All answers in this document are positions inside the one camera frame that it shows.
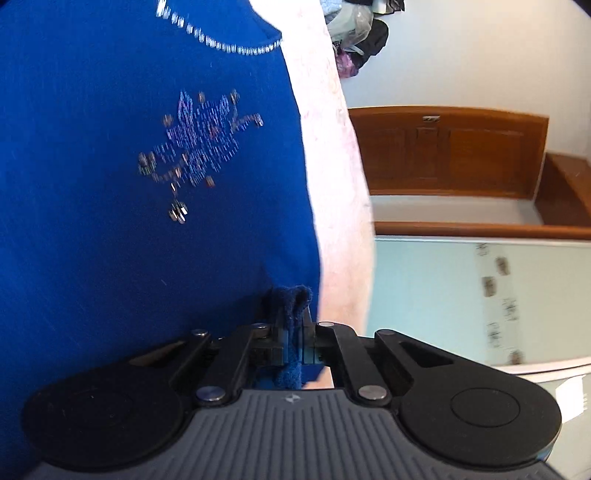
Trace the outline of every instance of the wooden door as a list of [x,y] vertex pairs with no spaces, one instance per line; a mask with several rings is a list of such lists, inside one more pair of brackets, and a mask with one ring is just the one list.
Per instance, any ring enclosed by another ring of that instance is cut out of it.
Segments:
[[371,194],[532,198],[548,118],[496,110],[349,110]]

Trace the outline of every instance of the metal rivet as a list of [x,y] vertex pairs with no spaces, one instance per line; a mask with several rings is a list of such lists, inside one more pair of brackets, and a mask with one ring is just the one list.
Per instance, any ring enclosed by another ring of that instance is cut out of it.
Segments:
[[383,400],[388,391],[379,385],[364,385],[358,390],[359,396],[366,400]]
[[222,387],[207,386],[198,388],[195,392],[197,398],[202,401],[218,401],[226,396],[226,391]]

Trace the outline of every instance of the blue cloth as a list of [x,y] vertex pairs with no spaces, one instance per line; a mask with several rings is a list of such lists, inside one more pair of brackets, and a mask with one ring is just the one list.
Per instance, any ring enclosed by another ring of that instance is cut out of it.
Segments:
[[[220,42],[280,37],[246,0],[170,6]],[[152,0],[0,9],[2,479],[34,462],[18,418],[49,382],[192,328],[227,335],[259,320],[277,286],[310,287],[316,317],[319,253],[281,50],[225,53],[155,11]],[[233,89],[239,115],[264,126],[234,133],[215,188],[183,186],[179,225],[138,154],[167,141],[181,92],[219,104]]]

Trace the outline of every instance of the white wall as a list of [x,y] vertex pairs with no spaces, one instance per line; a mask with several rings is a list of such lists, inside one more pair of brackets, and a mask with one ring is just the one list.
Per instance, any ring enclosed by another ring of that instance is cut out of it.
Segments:
[[572,0],[408,0],[343,81],[349,107],[473,106],[550,117],[549,150],[591,157],[591,18]]

